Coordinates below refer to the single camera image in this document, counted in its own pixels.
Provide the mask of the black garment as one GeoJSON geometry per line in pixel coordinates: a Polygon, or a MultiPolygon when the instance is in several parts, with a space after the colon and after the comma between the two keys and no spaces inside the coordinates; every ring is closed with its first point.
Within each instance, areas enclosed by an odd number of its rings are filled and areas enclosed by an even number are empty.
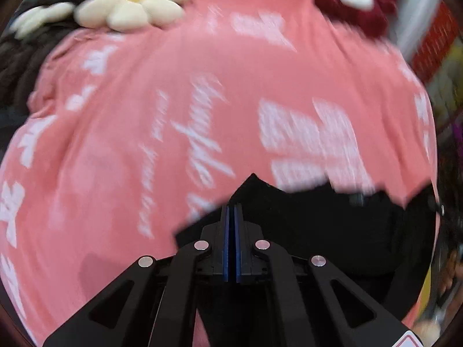
{"type": "Polygon", "coordinates": [[[324,256],[397,319],[417,303],[440,207],[430,182],[401,206],[384,190],[340,193],[325,182],[288,193],[251,175],[230,200],[266,239],[302,259],[324,256]]]}

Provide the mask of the pink fleece blanket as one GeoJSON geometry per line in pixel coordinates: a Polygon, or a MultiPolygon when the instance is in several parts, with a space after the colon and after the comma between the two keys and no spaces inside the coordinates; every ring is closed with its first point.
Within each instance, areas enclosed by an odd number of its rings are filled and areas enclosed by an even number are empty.
{"type": "Polygon", "coordinates": [[[78,30],[29,104],[1,163],[1,279],[38,345],[251,174],[397,201],[437,178],[429,98],[399,50],[313,0],[193,0],[165,31],[78,30]]]}

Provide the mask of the dark brown puffer jacket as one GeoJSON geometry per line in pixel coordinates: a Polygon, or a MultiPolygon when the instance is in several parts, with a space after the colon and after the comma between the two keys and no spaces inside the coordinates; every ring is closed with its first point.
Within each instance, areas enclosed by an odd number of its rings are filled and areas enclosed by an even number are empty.
{"type": "Polygon", "coordinates": [[[74,29],[59,23],[41,27],[22,40],[8,34],[1,39],[1,108],[18,115],[27,107],[40,68],[46,57],[74,29]]]}

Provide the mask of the small daisy flower pillow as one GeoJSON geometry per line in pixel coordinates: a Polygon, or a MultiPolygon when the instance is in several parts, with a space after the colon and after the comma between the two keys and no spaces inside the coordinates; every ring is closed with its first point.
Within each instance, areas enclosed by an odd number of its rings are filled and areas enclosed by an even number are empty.
{"type": "Polygon", "coordinates": [[[59,2],[49,6],[37,6],[21,13],[10,25],[9,32],[18,40],[48,23],[56,23],[69,18],[75,10],[70,2],[59,2]]]}

